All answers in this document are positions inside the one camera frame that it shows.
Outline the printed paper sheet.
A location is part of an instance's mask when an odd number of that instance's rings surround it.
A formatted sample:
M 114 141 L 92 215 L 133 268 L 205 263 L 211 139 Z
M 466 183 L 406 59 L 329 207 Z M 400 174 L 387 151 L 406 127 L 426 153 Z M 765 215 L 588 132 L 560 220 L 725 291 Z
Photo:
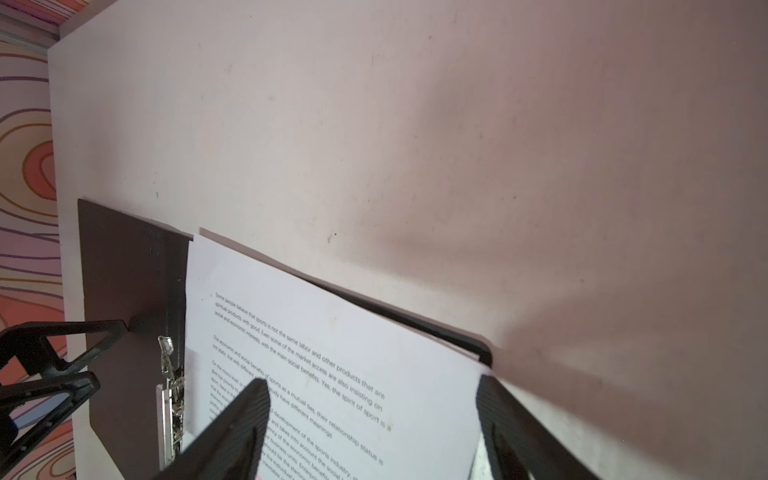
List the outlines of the printed paper sheet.
M 466 479 L 486 367 L 204 236 L 186 278 L 183 442 L 267 382 L 261 479 Z

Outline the teal file folder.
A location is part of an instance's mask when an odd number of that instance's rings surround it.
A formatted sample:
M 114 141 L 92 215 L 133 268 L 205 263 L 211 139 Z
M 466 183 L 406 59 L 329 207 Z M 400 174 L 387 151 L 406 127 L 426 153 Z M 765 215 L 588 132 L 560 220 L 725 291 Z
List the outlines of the teal file folder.
M 84 317 L 128 329 L 91 364 L 101 389 L 89 424 L 123 478 L 150 479 L 197 438 L 183 442 L 187 259 L 196 236 L 86 199 L 77 212 Z M 259 261 L 442 340 L 486 372 L 491 366 L 488 347 L 473 338 Z

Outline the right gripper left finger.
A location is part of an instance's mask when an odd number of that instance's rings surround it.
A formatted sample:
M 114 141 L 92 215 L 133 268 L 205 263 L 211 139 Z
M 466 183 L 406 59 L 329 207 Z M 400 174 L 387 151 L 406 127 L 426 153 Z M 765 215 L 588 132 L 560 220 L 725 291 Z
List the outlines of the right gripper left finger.
M 251 381 L 160 480 L 255 480 L 269 423 L 268 382 Z

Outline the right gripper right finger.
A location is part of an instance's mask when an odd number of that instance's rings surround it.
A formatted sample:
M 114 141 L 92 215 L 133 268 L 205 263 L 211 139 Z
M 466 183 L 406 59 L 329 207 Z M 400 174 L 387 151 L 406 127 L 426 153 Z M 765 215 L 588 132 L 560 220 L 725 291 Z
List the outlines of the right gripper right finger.
M 476 409 L 494 479 L 598 479 L 496 378 L 481 377 Z

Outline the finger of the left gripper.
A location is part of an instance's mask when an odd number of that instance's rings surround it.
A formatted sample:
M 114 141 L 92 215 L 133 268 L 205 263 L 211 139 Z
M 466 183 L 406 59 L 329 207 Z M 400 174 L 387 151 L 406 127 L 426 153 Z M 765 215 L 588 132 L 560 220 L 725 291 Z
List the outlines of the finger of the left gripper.
M 122 320 L 83 322 L 27 322 L 1 332 L 1 369 L 11 366 L 13 378 L 52 378 L 84 370 L 110 349 L 126 332 Z M 74 336 L 96 335 L 95 344 L 67 359 L 68 341 Z
M 10 473 L 46 437 L 100 388 L 92 372 L 56 376 L 1 387 L 1 476 Z M 23 434 L 11 414 L 38 399 L 55 400 L 53 407 L 32 422 Z

